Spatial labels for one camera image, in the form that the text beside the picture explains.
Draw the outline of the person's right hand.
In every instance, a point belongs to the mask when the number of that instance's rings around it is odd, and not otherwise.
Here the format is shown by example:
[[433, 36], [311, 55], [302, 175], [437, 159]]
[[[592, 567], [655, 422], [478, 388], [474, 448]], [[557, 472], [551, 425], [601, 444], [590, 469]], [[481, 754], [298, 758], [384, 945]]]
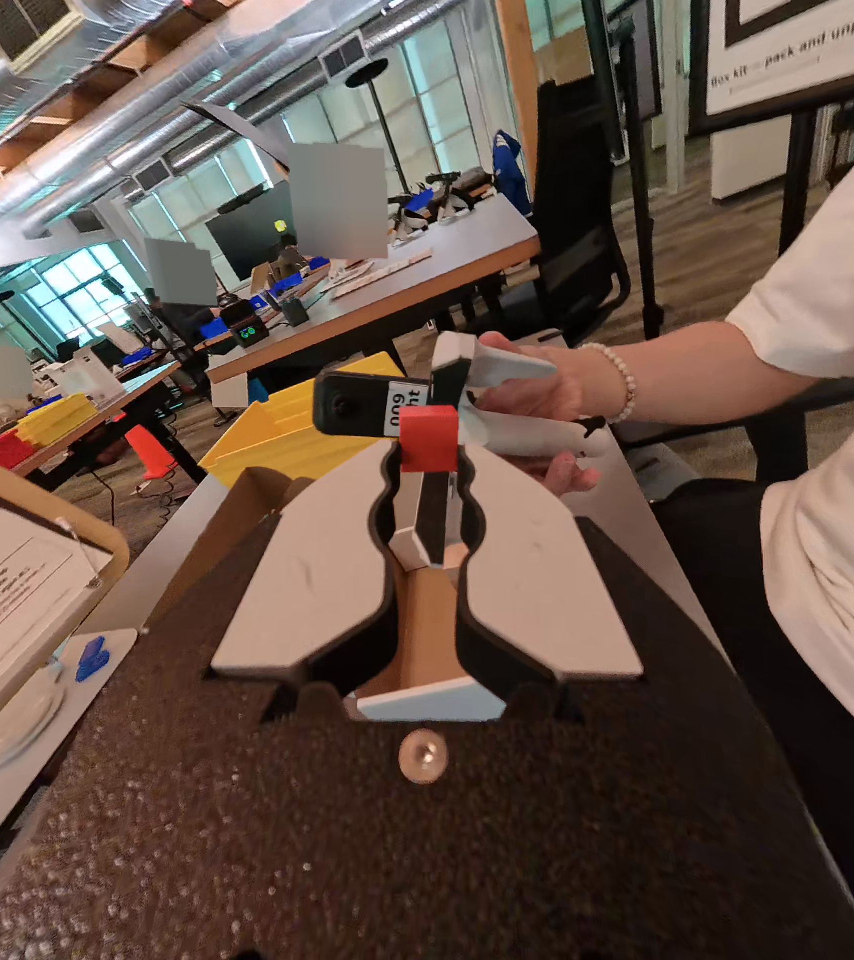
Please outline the person's right hand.
[[[592, 347], [571, 350], [524, 346], [497, 332], [485, 333], [479, 341], [491, 349], [525, 354], [555, 366], [555, 374], [550, 377], [507, 380], [486, 390], [479, 400], [485, 411], [560, 422], [592, 416], [612, 419], [628, 399], [623, 374]], [[558, 497], [589, 491], [600, 480], [596, 469], [581, 468], [569, 452], [559, 453], [552, 460], [508, 458], [508, 462]]]

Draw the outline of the wooden pillar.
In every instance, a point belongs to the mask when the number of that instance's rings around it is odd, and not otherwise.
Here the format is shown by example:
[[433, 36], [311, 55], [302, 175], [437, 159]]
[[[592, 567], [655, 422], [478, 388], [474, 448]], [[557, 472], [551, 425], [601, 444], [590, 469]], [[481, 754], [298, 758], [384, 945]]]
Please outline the wooden pillar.
[[524, 1], [495, 1], [494, 6], [528, 184], [530, 191], [535, 192], [539, 149], [539, 72], [527, 6]]

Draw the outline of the wooden slat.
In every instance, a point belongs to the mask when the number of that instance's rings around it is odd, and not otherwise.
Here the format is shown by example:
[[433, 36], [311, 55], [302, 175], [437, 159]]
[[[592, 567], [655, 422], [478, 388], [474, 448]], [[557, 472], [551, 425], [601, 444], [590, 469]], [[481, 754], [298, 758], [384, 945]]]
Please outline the wooden slat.
[[394, 274], [400, 273], [401, 271], [417, 265], [422, 261], [431, 258], [432, 256], [433, 248], [427, 247], [416, 254], [392, 261], [384, 267], [378, 268], [377, 270], [366, 270], [362, 274], [350, 279], [349, 281], [340, 282], [336, 286], [331, 287], [329, 291], [330, 299], [337, 300], [338, 298], [362, 290], [373, 285], [373, 283], [385, 280]]

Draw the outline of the white cardboard mailer box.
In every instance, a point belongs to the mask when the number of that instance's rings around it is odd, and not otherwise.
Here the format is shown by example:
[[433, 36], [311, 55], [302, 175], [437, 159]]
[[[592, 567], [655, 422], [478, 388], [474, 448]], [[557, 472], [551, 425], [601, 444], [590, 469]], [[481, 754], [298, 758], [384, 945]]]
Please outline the white cardboard mailer box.
[[[172, 614], [181, 634], [216, 642], [245, 595], [263, 554], [269, 523], [308, 484], [263, 466], [246, 468], [200, 531], [145, 620], [144, 631]], [[504, 702], [470, 678], [455, 651], [456, 587], [431, 568], [395, 565], [398, 650], [357, 690], [354, 713], [374, 721], [488, 721]]]

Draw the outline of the white sign on black stand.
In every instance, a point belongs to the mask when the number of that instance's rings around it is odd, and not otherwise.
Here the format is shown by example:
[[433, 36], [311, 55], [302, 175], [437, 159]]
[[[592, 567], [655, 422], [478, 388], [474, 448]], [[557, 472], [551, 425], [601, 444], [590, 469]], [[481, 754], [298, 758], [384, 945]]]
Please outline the white sign on black stand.
[[791, 117], [778, 253], [805, 225], [817, 109], [854, 99], [854, 1], [690, 4], [689, 130]]

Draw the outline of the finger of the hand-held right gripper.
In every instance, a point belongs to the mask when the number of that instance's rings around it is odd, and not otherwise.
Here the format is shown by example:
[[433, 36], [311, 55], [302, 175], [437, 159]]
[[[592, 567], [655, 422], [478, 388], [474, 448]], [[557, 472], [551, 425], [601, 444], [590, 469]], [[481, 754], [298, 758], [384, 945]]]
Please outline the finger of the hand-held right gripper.
[[389, 548], [403, 570], [444, 568], [449, 494], [449, 471], [401, 473]]
[[450, 472], [448, 475], [445, 521], [444, 521], [444, 555], [442, 568], [457, 570], [468, 554], [468, 547], [462, 536], [463, 501], [458, 488], [458, 474]]

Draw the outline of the person's right forearm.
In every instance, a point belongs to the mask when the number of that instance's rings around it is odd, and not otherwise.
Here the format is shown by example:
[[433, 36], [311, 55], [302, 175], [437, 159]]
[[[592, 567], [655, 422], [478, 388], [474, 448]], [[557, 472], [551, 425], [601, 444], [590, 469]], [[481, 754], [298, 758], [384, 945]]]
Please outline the person's right forearm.
[[819, 383], [761, 360], [726, 321], [694, 323], [649, 341], [617, 346], [635, 384], [633, 421], [706, 426], [780, 407]]

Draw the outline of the blue jacket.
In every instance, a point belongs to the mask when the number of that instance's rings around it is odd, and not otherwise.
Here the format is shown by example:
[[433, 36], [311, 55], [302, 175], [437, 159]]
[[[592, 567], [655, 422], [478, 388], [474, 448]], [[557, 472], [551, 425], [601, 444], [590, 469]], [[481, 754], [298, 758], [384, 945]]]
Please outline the blue jacket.
[[492, 139], [493, 185], [512, 206], [525, 218], [533, 212], [528, 194], [525, 174], [521, 171], [519, 157], [521, 145], [503, 129], [498, 129]]

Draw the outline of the red wooden cube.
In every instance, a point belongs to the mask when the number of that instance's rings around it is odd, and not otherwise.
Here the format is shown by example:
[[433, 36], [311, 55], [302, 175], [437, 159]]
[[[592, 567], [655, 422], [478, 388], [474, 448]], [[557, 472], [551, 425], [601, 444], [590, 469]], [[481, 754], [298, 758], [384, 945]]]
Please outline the red wooden cube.
[[450, 474], [459, 461], [459, 415], [451, 405], [405, 406], [398, 444], [403, 474]]

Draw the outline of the black office chair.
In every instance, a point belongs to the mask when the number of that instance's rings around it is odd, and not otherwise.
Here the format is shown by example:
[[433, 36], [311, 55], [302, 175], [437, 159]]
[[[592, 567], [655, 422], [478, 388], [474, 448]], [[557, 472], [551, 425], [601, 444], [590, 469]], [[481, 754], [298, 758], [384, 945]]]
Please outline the black office chair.
[[577, 347], [622, 306], [632, 283], [613, 224], [613, 161], [597, 79], [548, 80], [537, 95], [530, 222], [538, 277], [501, 298], [500, 331], [519, 341], [558, 330]]

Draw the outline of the grey office desk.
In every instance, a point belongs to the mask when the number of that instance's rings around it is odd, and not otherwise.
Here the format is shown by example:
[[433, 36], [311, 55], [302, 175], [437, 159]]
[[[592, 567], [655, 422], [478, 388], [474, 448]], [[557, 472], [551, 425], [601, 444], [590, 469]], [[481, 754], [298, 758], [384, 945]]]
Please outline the grey office desk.
[[324, 291], [312, 303], [306, 323], [279, 326], [265, 341], [211, 366], [211, 382], [226, 382], [287, 360], [300, 365], [388, 351], [397, 337], [457, 305], [473, 284], [535, 257], [541, 241], [504, 196], [494, 195], [448, 225], [431, 225], [367, 270], [427, 248], [433, 249], [429, 259], [357, 292], [331, 299], [330, 290]]
[[121, 395], [98, 407], [95, 414], [63, 437], [16, 464], [13, 473], [52, 492], [77, 474], [93, 469], [102, 453], [133, 428], [142, 427], [183, 474], [194, 484], [201, 484], [206, 471], [160, 418], [168, 402], [164, 381], [179, 367], [179, 363], [171, 362], [157, 371], [136, 376], [124, 386]]

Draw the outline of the black monitor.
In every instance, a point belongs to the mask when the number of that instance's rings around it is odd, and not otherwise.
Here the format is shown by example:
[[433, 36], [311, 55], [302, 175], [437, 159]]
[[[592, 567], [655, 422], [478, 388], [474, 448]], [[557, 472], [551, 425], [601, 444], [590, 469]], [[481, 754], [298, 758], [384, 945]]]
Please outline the black monitor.
[[297, 235], [289, 182], [260, 184], [224, 204], [205, 227], [237, 279], [249, 280], [254, 268], [277, 260], [283, 236]]

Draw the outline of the stack of yellow bins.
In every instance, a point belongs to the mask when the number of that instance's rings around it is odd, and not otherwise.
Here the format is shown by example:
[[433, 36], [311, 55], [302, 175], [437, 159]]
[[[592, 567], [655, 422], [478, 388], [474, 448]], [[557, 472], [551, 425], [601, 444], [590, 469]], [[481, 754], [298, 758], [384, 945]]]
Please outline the stack of yellow bins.
[[53, 445], [97, 414], [91, 398], [77, 392], [31, 410], [13, 431], [22, 442], [39, 450]]

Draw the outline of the yellow plastic bin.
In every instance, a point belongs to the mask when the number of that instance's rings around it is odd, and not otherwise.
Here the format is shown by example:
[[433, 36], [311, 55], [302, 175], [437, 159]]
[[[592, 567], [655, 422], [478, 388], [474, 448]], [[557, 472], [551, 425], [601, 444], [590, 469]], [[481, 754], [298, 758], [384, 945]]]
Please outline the yellow plastic bin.
[[375, 438], [320, 432], [313, 424], [314, 386], [310, 379], [251, 403], [199, 465], [227, 488], [253, 467], [290, 479], [318, 479], [375, 443]]

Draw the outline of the black tripod pole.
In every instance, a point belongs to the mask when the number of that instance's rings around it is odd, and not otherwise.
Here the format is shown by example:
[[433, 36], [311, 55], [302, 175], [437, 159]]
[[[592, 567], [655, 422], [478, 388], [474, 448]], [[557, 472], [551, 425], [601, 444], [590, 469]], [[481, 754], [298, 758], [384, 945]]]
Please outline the black tripod pole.
[[660, 111], [660, 79], [653, 2], [580, 3], [608, 153], [628, 161], [642, 297], [644, 336], [661, 335], [664, 309], [658, 303], [654, 263], [654, 219], [650, 210], [644, 120]]

